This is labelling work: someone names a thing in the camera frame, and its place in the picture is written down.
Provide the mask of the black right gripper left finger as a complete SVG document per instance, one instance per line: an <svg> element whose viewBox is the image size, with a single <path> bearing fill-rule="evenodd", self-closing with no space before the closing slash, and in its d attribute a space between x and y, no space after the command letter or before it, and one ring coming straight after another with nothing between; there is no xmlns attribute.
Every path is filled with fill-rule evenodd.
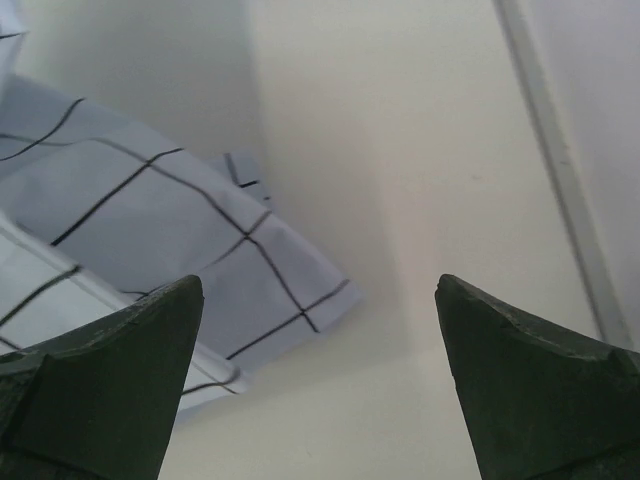
<svg viewBox="0 0 640 480"><path fill-rule="evenodd" d="M157 478L203 305L201 281L189 275L2 355L2 478Z"/></svg>

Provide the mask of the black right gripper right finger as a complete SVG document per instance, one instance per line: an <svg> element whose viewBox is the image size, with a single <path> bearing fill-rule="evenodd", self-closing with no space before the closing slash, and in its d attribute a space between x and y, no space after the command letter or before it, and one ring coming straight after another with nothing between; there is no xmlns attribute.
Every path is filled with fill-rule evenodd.
<svg viewBox="0 0 640 480"><path fill-rule="evenodd" d="M482 478L638 478L638 353L453 275L435 302Z"/></svg>

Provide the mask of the white black-grid tablecloth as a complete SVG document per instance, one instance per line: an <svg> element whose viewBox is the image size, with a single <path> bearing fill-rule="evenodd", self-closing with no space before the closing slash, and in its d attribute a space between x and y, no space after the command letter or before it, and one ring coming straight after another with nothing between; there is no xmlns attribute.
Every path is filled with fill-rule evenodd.
<svg viewBox="0 0 640 480"><path fill-rule="evenodd" d="M145 124L15 73L1 5L1 350L62 335L186 275L205 298L178 418L328 332L360 294L272 210L255 162L202 160Z"/></svg>

